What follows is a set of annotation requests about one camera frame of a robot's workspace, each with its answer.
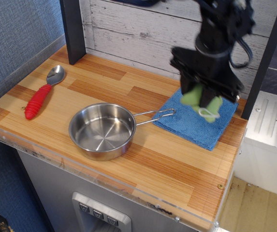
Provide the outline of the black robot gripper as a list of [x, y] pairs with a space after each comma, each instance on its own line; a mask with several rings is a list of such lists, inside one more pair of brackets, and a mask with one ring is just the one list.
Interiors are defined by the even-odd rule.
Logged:
[[237, 100], [244, 85], [233, 73], [229, 57], [209, 57], [198, 50], [172, 48], [171, 65], [180, 72], [182, 95], [199, 84], [202, 88], [200, 107], [207, 107], [218, 96]]

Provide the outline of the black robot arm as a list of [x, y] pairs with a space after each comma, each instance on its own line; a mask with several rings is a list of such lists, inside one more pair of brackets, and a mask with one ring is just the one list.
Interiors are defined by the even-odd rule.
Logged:
[[244, 85], [232, 69], [249, 64], [235, 64], [232, 51], [238, 43], [248, 55], [252, 51], [243, 36], [252, 33], [255, 22], [248, 0], [200, 0], [202, 24], [195, 40], [195, 49], [173, 47], [171, 65], [180, 72], [181, 93], [186, 95], [196, 85], [203, 88], [199, 106], [207, 107], [218, 96], [235, 103]]

